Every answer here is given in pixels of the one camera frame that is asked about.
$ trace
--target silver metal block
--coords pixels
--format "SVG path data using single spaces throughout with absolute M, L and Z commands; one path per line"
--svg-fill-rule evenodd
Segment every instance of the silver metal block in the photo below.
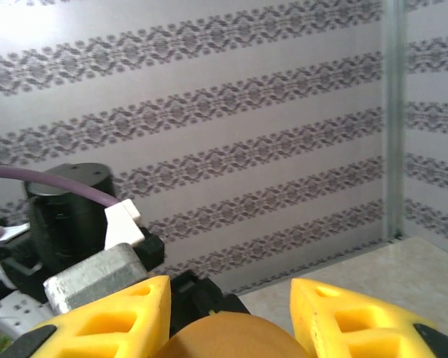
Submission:
M 53 311 L 63 314 L 132 286 L 147 277 L 133 248 L 122 243 L 50 277 L 43 286 Z

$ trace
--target patterned wallpaper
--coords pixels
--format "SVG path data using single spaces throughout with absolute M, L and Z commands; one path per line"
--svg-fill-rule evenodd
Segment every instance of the patterned wallpaper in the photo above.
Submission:
M 448 251 L 448 0 L 412 5 L 407 19 L 405 231 Z
M 0 19 L 34 26 L 0 27 L 0 164 L 109 165 L 120 198 L 166 238 L 158 271 L 195 269 L 226 291 L 375 245 L 382 11 L 379 0 L 0 1 Z M 435 41 L 447 68 L 448 37 Z M 425 58 L 432 46 L 414 44 Z M 412 66 L 432 70 L 421 56 Z M 409 104 L 408 126 L 429 127 L 433 105 Z M 435 106 L 445 122 L 431 126 L 446 133 L 448 104 Z M 419 178 L 429 158 L 412 158 Z M 448 161 L 433 166 L 425 180 L 448 185 Z M 18 224 L 25 211 L 19 183 L 0 180 L 0 217 Z

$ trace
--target white plastic part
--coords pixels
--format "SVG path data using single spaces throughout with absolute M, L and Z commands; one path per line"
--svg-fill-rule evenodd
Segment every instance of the white plastic part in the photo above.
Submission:
M 23 224 L 20 226 L 10 226 L 5 228 L 4 235 L 0 238 L 0 242 L 8 241 L 18 236 L 29 229 L 30 225 Z M 3 271 L 3 268 L 0 265 L 0 281 L 4 283 L 6 287 L 9 289 L 16 289 L 13 283 L 8 279 L 7 275 Z
M 107 207 L 105 215 L 108 220 L 105 250 L 123 242 L 134 246 L 144 239 L 138 227 L 141 215 L 131 199 Z
M 20 291 L 14 291 L 0 301 L 0 332 L 12 339 L 52 317 L 49 304 L 41 304 Z

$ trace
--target beige floor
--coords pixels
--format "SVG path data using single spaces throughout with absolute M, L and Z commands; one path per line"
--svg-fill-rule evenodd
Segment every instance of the beige floor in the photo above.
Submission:
M 438 323 L 448 335 L 448 253 L 413 237 L 304 274 L 397 304 Z M 241 295 L 254 315 L 292 333 L 290 279 Z

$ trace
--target black cylinder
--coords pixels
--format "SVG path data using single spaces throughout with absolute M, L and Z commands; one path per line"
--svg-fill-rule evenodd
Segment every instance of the black cylinder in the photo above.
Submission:
M 115 196 L 111 170 L 98 163 L 63 164 L 47 171 Z M 30 231 L 37 253 L 52 274 L 105 246 L 105 207 L 66 190 L 25 182 Z

